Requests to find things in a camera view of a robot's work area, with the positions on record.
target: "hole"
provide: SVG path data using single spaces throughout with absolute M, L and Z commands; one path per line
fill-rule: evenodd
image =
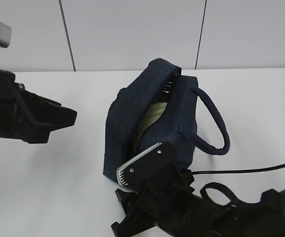
M 207 189 L 207 194 L 216 204 L 225 206 L 230 202 L 229 198 L 216 189 Z

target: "zipper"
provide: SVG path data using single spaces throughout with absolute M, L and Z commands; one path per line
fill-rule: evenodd
M 172 79 L 176 79 L 178 76 L 180 75 L 180 68 L 177 68 L 173 75 L 171 77 L 168 77 L 167 80 L 165 80 L 161 86 L 158 88 L 158 90 L 156 91 L 156 93 L 154 94 L 154 96 L 152 97 L 152 99 L 150 100 L 150 102 L 147 104 L 146 108 L 144 109 L 143 113 L 142 113 L 142 116 L 140 117 L 140 119 L 135 123 L 135 125 L 133 126 L 132 130 L 130 131 L 129 133 L 129 136 L 128 136 L 128 139 L 127 141 L 124 143 L 124 146 L 123 146 L 123 149 L 122 149 L 122 162 L 125 163 L 127 162 L 128 160 L 126 159 L 126 153 L 128 151 L 128 146 L 129 146 L 129 143 L 133 137 L 133 134 L 134 134 L 134 131 L 137 129 L 137 126 L 138 124 L 141 122 L 142 118 L 144 117 L 144 115 L 146 114 L 146 112 L 149 110 L 150 106 L 156 101 L 157 98 L 159 98 L 159 95 L 160 95 L 160 92 L 169 92 L 169 88 L 167 87 L 167 83 Z M 151 126 L 149 126 L 148 128 L 145 129 L 145 131 L 142 133 L 135 149 L 133 150 L 133 153 L 131 154 L 132 157 L 134 157 L 137 152 L 138 152 L 138 148 L 140 147 L 141 143 L 142 143 L 142 139 L 145 135 L 145 133 L 154 125 L 156 124 L 160 119 L 161 117 L 155 122 L 153 123 Z
M 173 75 L 174 80 L 177 79 L 178 76 L 179 76 L 178 72 L 174 73 L 174 75 Z M 170 81 L 171 79 L 172 79 L 172 78 L 170 78 L 169 80 L 167 80 L 165 86 L 162 88 L 162 92 L 165 92 L 165 93 L 169 93 L 169 94 L 170 94 L 169 100 L 167 101 L 167 103 L 168 103 L 168 104 L 167 104 L 167 107 L 168 107 L 169 102 L 170 102 L 170 100 L 171 100 L 171 93 L 172 93 L 172 90 L 174 89 L 174 82 L 171 82 L 171 81 Z M 143 139 L 144 139 L 144 136 L 146 135 L 146 133 L 147 133 L 150 129 L 152 129 L 154 125 L 158 124 L 158 123 L 162 120 L 162 118 L 163 118 L 164 115 L 166 114 L 167 107 L 166 107 L 166 109 L 164 110 L 163 114 L 160 116 L 160 118 L 159 118 L 156 122 L 154 122 L 152 125 L 150 125 L 148 128 L 146 128 L 146 129 L 143 131 L 143 133 L 142 133 L 141 137 L 139 138 L 139 141 L 138 141 L 138 143 L 137 143 L 137 145 L 136 145 L 136 147 L 135 147 L 134 154 L 133 154 L 134 156 L 136 156 L 136 155 L 138 154 L 139 148 L 140 148 L 140 146 L 141 146 L 141 144 L 142 144 L 142 142 L 143 142 Z

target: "bag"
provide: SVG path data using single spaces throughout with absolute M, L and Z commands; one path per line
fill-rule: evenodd
M 155 104 L 155 100 L 161 91 L 168 92 L 170 84 L 174 87 L 163 108 L 163 104 Z M 221 149 L 197 135 L 197 97 L 204 102 L 220 129 L 224 139 Z M 158 110 L 164 110 L 160 118 L 142 125 L 145 115 L 151 114 L 151 107 L 155 105 L 160 105 Z M 138 127 L 143 127 L 142 131 L 137 132 Z M 224 155 L 230 148 L 225 123 L 210 97 L 198 87 L 197 78 L 181 76 L 180 67 L 161 58 L 151 61 L 137 79 L 119 91 L 108 111 L 105 140 L 103 174 L 114 182 L 117 182 L 118 167 L 158 142 L 170 142 L 176 147 L 179 169 L 192 164 L 195 147 L 210 155 Z

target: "bag handle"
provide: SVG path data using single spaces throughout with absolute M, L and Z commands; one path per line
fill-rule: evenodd
M 181 133 L 186 139 L 192 142 L 196 147 L 198 147 L 201 151 L 210 154 L 210 155 L 224 155 L 229 151 L 230 148 L 230 138 L 226 129 L 226 125 L 224 120 L 222 119 L 218 109 L 216 108 L 215 104 L 211 100 L 211 98 L 206 94 L 202 89 L 198 87 L 191 87 L 191 90 L 203 101 L 204 105 L 212 115 L 215 123 L 217 124 L 223 140 L 224 146 L 223 148 L 216 148 L 206 141 L 204 141 L 201 137 L 191 131 L 189 128 L 180 125 L 179 133 Z

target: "white table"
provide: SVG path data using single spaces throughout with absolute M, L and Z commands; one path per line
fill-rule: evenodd
M 118 187 L 102 175 L 105 119 L 120 88 L 140 72 L 17 73 L 27 90 L 78 111 L 74 127 L 51 133 L 46 145 L 0 139 L 0 237 L 112 237 L 122 221 L 114 195 Z M 194 154 L 193 170 L 259 168 L 285 163 L 285 69 L 184 71 L 220 110 L 231 138 L 230 152 Z M 199 134 L 215 144 L 222 138 L 198 103 Z M 263 191 L 285 189 L 285 169 L 261 174 L 201 175 L 228 185 L 247 202 Z M 158 228 L 140 237 L 166 237 Z

